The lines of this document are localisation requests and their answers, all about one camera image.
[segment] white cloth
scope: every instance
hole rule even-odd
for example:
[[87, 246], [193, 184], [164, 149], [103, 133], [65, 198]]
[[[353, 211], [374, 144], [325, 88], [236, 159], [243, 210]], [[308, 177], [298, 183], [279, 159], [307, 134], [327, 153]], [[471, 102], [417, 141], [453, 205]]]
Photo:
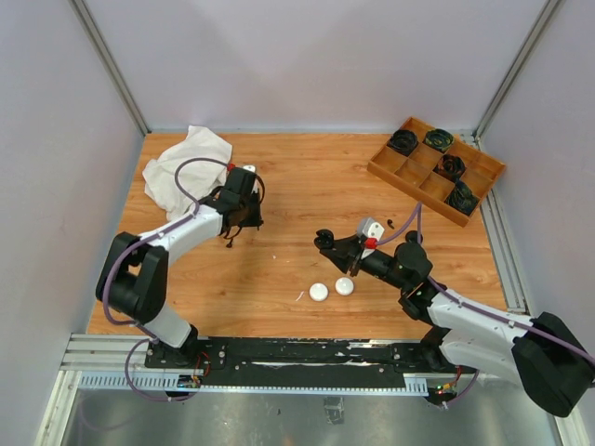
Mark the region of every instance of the white cloth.
[[[167, 211], [167, 220], [182, 216], [192, 201], [176, 186], [174, 173], [190, 158], [205, 157], [228, 163], [231, 144], [206, 127], [190, 125], [188, 136], [179, 144], [164, 151], [157, 160], [150, 160], [142, 171], [145, 193]], [[226, 168], [209, 162], [186, 164], [179, 173], [179, 182], [194, 198], [205, 197], [216, 186], [225, 183]]]

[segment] white screw cap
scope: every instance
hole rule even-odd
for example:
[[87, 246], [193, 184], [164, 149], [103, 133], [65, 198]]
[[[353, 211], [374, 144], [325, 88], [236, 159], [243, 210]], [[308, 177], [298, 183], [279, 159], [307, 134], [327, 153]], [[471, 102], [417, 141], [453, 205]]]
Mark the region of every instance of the white screw cap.
[[328, 297], [328, 288], [323, 283], [315, 283], [310, 287], [310, 297], [316, 302], [322, 302]]
[[335, 282], [335, 289], [340, 295], [353, 293], [353, 281], [349, 277], [341, 277]]

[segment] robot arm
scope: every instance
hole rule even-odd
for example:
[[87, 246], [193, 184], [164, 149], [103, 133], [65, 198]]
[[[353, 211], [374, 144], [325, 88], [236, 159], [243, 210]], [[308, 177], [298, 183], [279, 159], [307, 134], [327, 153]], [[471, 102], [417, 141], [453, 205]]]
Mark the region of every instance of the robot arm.
[[134, 243], [147, 241], [117, 266], [113, 281], [108, 284], [109, 306], [125, 313], [182, 355], [186, 352], [193, 355], [192, 344], [198, 331], [165, 302], [167, 269], [209, 239], [229, 235], [234, 228], [262, 225], [257, 178], [254, 166], [233, 167], [225, 185], [200, 201], [198, 212], [192, 210], [176, 221], [138, 236], [118, 234], [99, 276], [97, 299], [103, 299], [108, 276], [123, 253]]
[[417, 232], [407, 233], [406, 243], [390, 256], [376, 249], [383, 231], [378, 222], [367, 218], [355, 235], [345, 239], [335, 240], [330, 230], [319, 230], [314, 244], [342, 272], [355, 276], [362, 270], [401, 290], [404, 312], [432, 327], [422, 345], [424, 359], [434, 370], [446, 363], [469, 366], [523, 386], [549, 413], [567, 416], [572, 411], [591, 386], [595, 367], [522, 328], [534, 327], [584, 351], [559, 318], [545, 312], [538, 318], [507, 313], [443, 285], [437, 287]]

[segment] wooden organizer box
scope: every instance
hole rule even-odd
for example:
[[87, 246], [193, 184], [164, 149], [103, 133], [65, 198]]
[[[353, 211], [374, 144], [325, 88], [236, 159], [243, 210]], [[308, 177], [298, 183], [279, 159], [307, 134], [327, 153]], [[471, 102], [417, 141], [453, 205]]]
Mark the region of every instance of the wooden organizer box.
[[383, 179], [407, 195], [421, 201], [430, 209], [465, 227], [479, 208], [487, 192], [506, 165], [470, 145], [455, 138], [445, 154], [460, 157], [465, 163], [461, 177], [479, 201], [469, 216], [457, 211], [444, 201], [455, 188], [455, 183], [433, 172], [443, 154], [423, 143], [426, 133], [434, 127], [416, 118], [409, 118], [402, 130], [410, 130], [417, 136], [417, 147], [409, 156], [403, 156], [386, 144], [368, 163], [368, 172]]

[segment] wooden table surface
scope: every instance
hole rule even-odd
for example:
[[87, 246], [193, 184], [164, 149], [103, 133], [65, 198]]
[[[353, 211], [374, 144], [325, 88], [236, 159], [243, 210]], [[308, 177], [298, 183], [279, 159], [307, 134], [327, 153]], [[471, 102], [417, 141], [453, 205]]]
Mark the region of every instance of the wooden table surface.
[[[220, 238], [183, 256], [169, 270], [167, 301], [201, 335], [419, 339], [429, 326], [401, 310], [395, 288], [365, 273], [353, 278], [350, 296], [335, 292], [341, 272], [318, 253], [316, 230], [337, 238], [355, 233], [373, 216], [399, 227], [416, 202], [366, 172], [387, 135], [223, 134], [236, 164], [255, 164], [266, 184], [264, 226], [245, 229], [232, 249]], [[140, 233], [164, 223], [165, 211], [144, 193], [142, 170], [185, 135], [148, 135], [120, 230]], [[462, 295], [505, 308], [480, 213], [460, 228], [424, 208], [424, 247], [432, 276]], [[396, 242], [383, 246], [393, 253]], [[330, 295], [314, 302], [308, 289], [325, 283]], [[298, 299], [301, 292], [304, 296]], [[88, 331], [137, 333], [114, 327], [100, 306]]]

